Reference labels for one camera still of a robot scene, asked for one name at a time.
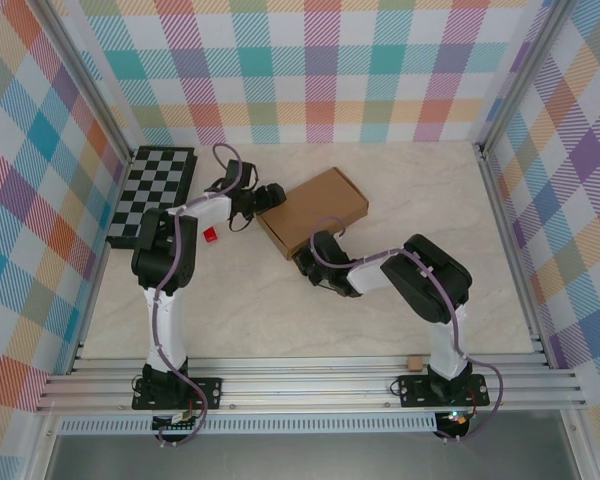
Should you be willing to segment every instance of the cardboard box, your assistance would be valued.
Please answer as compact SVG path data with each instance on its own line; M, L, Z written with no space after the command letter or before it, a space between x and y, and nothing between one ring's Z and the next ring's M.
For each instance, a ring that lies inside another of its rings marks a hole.
M286 192L287 201L258 216L258 223L278 247L284 258L307 245L316 224L325 217L341 218L346 226L366 216L369 201L338 168ZM321 230L336 233L338 222L326 221Z

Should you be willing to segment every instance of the wall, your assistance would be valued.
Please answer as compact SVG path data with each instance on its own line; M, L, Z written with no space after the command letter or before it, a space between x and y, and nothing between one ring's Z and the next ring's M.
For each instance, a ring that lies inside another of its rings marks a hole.
M0 480L33 447L84 313L123 163L24 0L0 1Z
M554 5L555 0L543 0L542 6L538 10L536 17L533 19L533 23L527 32L526 37L524 38L524 42L522 42L522 46L516 55L515 60L511 64L509 68L509 72L507 72L507 76L505 81L502 83L500 90L498 91L498 95L491 105L489 110L489 114L487 115L487 120L484 122L480 133L475 139L475 143L482 144L484 143L491 126L493 125L493 121L495 120L498 112L500 112L500 107L502 107L502 102L513 87L516 79L518 78L518 74L520 73L520 69L524 65L529 53L531 53L533 42L536 41L538 34L542 31L542 27L544 26L544 22L546 21L549 13L551 12L551 7Z
M544 327L578 372L600 449L600 0L578 3L495 157Z
M540 0L55 0L134 144L475 138Z

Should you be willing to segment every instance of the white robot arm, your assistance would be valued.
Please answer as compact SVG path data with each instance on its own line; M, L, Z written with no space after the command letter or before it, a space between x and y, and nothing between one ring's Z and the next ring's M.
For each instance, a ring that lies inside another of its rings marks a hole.
M203 197L184 206L168 210L153 208L143 214L131 269L144 289L151 334L142 378L134 383L132 408L180 409L191 399L191 389L182 381L187 377L187 356L180 320L182 289L191 281L195 270L197 238L219 223L229 221L231 226L238 213L248 224L255 215L286 200L278 184L256 189L257 179L254 165L230 160L226 176L214 182Z
M455 309L457 332L444 299L407 255L417 258L441 282ZM385 287L398 290L409 306L429 322L431 389L441 402L462 394L472 378L471 363L460 353L464 351L463 326L472 278L456 260L424 236L414 235L403 248L355 261L327 231L317 232L311 246L298 251L293 259L313 285L328 283L345 297L359 297Z

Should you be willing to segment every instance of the aluminum frame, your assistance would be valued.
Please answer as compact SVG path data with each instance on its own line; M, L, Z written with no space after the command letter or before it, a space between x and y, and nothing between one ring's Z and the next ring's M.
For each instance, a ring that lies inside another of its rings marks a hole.
M555 0L483 142L486 156L506 131L578 0Z
M61 424L62 419L56 416L48 416L43 420L38 430L33 457L30 459L26 471L22 473L22 479L40 480L46 477Z
M28 0L27 4L51 39L53 46L62 59L62 63L71 74L78 90L84 96L118 154L129 162L133 149L122 134L115 117L100 94L89 69L76 50L55 9L49 4L49 0Z
M547 362L552 368L558 368L558 362L555 354L551 349L549 342L549 334L546 331L544 324L540 321L540 313L537 302L529 282L526 280L523 261L520 251L515 244L515 235L511 224L507 221L507 216L504 210L504 200L500 195L500 191L496 187L496 179L489 164L480 148L475 146L476 160L480 168L480 173L484 180L485 189L491 203L493 215L498 226L498 232L505 249L509 268L513 275L514 284L518 291L518 297L522 310L524 312L529 330L532 332L532 338L538 338L540 342L544 342L548 348L545 350ZM567 433L567 438L571 446L578 470L582 478L587 480L600 480L600 467L595 460L593 447L585 428L585 420L582 410L563 409L561 410L562 423Z
M503 410L578 409L586 406L575 374L548 365L539 337L535 353L476 355L494 363L505 379ZM429 357L423 356L426 365ZM45 415L143 414L131 409L131 382L142 370L143 359L81 359L70 375L51 376L38 404ZM223 379L222 414L297 414L443 412L448 407L403 409L389 385L407 371L406 356L326 358L190 359L192 376ZM492 399L497 378L485 375ZM147 415L175 411L147 411Z

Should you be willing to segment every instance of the small wooden block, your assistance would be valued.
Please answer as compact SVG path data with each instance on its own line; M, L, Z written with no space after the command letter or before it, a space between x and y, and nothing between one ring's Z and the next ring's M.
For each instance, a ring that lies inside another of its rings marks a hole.
M424 363L422 362L422 357L415 355L410 356L407 359L407 370L409 372L421 372L424 370Z

